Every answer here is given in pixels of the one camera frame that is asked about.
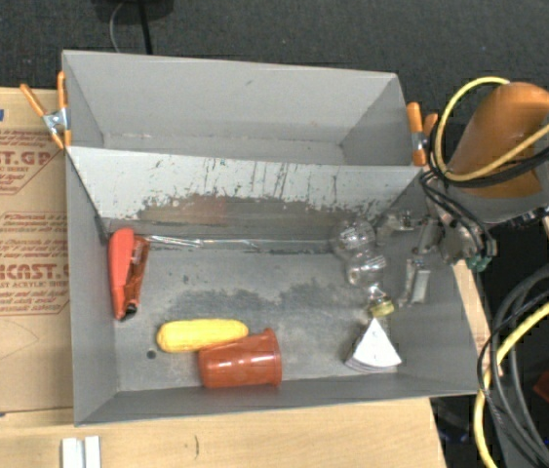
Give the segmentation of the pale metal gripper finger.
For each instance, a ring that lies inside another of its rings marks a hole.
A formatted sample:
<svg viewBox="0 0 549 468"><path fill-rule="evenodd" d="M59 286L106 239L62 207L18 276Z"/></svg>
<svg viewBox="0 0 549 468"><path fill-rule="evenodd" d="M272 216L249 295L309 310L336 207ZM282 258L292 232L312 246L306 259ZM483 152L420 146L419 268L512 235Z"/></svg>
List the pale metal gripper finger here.
<svg viewBox="0 0 549 468"><path fill-rule="evenodd" d="M431 270L421 259L406 262L405 284L397 299L399 306L422 304L426 301Z"/></svg>
<svg viewBox="0 0 549 468"><path fill-rule="evenodd" d="M377 233L411 232L417 227L416 220L409 211L388 211L379 219Z"/></svg>

